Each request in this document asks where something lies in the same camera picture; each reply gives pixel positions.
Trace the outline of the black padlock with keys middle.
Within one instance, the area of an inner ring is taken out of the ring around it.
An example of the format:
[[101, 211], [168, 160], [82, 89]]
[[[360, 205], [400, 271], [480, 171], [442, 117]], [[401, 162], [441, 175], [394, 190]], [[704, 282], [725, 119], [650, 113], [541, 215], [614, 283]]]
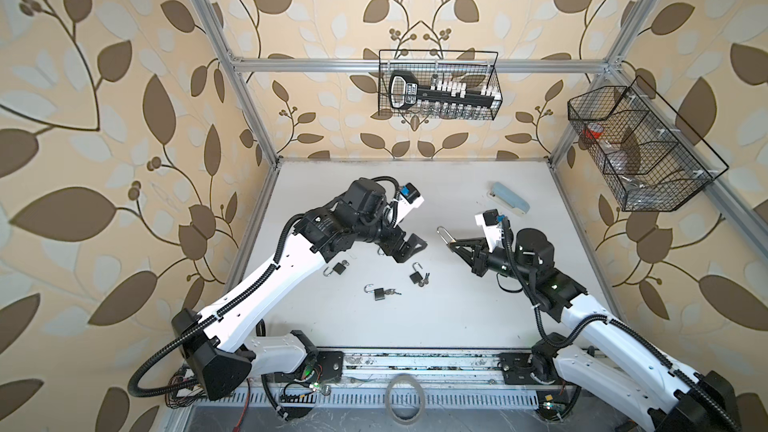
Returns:
[[412, 270], [413, 272], [409, 275], [409, 279], [414, 285], [425, 287], [429, 284], [430, 273], [426, 272], [419, 262], [412, 264]]

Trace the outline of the brass padlock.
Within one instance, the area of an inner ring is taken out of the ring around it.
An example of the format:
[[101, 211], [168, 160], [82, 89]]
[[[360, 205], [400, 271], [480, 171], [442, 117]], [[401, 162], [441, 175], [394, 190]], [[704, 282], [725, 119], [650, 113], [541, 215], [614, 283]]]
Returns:
[[454, 236], [444, 226], [438, 226], [436, 228], [436, 232], [440, 239], [448, 247], [450, 247], [456, 241]]

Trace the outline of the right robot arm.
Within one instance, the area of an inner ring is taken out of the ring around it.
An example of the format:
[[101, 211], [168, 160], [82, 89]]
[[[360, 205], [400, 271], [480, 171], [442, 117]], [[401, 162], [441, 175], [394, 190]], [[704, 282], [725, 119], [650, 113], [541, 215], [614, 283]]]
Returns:
[[496, 210], [475, 219], [480, 238], [437, 232], [474, 274], [492, 271], [519, 282], [541, 336], [531, 349], [538, 380], [578, 386], [643, 431], [741, 430], [733, 386], [674, 359], [618, 319], [556, 268], [554, 245], [542, 231], [513, 231]]

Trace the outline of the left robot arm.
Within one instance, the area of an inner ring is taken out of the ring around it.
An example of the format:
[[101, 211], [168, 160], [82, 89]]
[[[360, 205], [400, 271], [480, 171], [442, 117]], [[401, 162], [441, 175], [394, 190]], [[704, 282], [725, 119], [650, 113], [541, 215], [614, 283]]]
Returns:
[[[174, 317], [174, 340], [138, 367], [128, 393], [155, 397], [199, 385], [209, 399], [218, 400], [243, 383], [254, 366], [264, 373], [295, 371], [309, 354], [309, 342], [289, 333], [262, 348], [248, 348], [246, 340], [258, 322], [301, 281], [357, 242], [375, 244], [397, 263], [423, 251], [426, 242], [400, 226], [423, 202], [413, 184], [379, 176], [359, 178], [325, 205], [293, 215], [261, 266], [213, 304], [198, 312], [185, 308]], [[181, 351], [191, 378], [142, 387], [144, 375], [175, 350]]]

